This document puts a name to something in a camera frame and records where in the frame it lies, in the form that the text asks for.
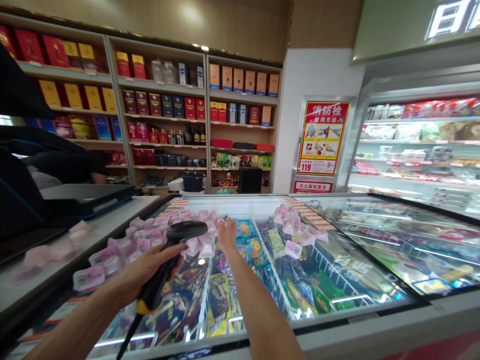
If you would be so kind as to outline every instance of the barcode scanner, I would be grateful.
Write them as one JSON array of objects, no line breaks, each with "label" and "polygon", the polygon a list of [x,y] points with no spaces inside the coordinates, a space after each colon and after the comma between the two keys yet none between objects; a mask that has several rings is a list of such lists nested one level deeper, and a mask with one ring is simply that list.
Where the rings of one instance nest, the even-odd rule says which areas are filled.
[{"label": "barcode scanner", "polygon": [[[170,226],[166,231],[165,249],[184,243],[186,240],[206,234],[207,224],[202,221],[182,221]],[[116,360],[120,360],[132,336],[145,315],[154,313],[162,303],[162,290],[175,267],[180,254],[164,262],[155,274],[142,287],[136,301],[136,316],[128,329],[125,340],[120,346]]]}]

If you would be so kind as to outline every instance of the black speaker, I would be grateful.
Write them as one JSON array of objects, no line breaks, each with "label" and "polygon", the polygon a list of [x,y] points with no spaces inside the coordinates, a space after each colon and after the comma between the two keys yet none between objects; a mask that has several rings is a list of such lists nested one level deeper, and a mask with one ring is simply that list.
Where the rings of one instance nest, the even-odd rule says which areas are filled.
[{"label": "black speaker", "polygon": [[239,194],[260,194],[262,192],[262,169],[241,166],[238,175]]}]

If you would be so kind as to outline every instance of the fire hydrant sign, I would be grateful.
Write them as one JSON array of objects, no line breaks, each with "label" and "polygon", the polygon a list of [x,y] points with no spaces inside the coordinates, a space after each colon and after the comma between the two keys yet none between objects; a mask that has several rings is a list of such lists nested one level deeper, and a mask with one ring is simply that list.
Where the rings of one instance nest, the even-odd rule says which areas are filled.
[{"label": "fire hydrant sign", "polygon": [[293,189],[295,194],[297,193],[331,193],[332,184],[329,182],[311,182],[311,181],[295,181],[295,188]]},{"label": "fire hydrant sign", "polygon": [[307,101],[298,175],[335,175],[349,108],[349,101]]}]

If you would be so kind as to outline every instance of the hand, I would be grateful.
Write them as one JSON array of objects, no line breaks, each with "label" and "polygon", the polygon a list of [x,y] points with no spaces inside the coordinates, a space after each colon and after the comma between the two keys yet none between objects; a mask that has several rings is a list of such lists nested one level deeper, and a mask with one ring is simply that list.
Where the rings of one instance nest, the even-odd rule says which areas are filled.
[{"label": "hand", "polygon": [[[187,248],[187,245],[181,243],[162,251],[164,247],[165,244],[152,247],[149,251],[144,252],[100,289],[106,287],[113,291],[115,300],[119,302],[121,308],[131,304],[139,297],[142,285],[150,280],[160,265],[180,254]],[[180,256],[168,280],[171,280],[173,275],[182,268],[183,260]]]},{"label": "hand", "polygon": [[237,250],[237,245],[235,244],[235,238],[237,237],[237,221],[232,218],[228,218],[228,221],[220,225],[218,229],[218,243],[220,244],[221,250],[226,254],[232,250]]}]

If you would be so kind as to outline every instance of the freezer glass lid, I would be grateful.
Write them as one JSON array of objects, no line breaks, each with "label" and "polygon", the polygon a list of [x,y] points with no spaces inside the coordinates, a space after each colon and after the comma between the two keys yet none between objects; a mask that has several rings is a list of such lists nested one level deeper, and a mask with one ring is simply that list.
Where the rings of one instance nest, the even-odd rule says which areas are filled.
[{"label": "freezer glass lid", "polygon": [[422,295],[480,283],[480,227],[371,196],[299,197]]}]

